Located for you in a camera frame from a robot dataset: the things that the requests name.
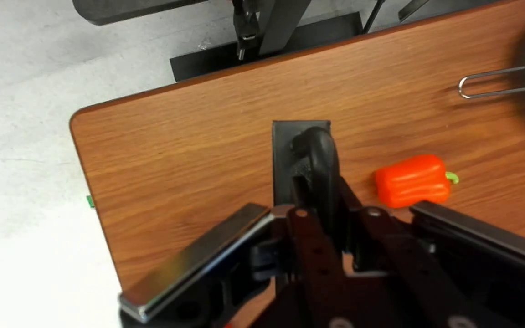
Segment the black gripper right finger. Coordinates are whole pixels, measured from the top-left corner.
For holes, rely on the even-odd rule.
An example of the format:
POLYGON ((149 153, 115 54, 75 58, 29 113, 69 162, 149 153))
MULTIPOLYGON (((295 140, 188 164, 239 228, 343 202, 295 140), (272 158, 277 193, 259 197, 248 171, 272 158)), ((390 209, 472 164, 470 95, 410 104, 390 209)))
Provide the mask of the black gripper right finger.
POLYGON ((452 237, 525 268, 525 237, 436 202, 419 202, 410 211, 414 213, 414 222, 423 229, 452 237))

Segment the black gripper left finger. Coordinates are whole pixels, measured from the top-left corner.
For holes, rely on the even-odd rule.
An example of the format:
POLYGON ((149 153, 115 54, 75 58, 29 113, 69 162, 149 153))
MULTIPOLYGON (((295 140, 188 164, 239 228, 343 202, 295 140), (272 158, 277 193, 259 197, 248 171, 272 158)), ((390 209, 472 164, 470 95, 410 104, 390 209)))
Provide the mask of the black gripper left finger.
POLYGON ((153 271, 118 295, 120 310, 146 324, 182 291, 210 273, 239 246, 262 231, 275 215, 261 204, 246 204, 208 229, 182 251, 160 262, 153 271))

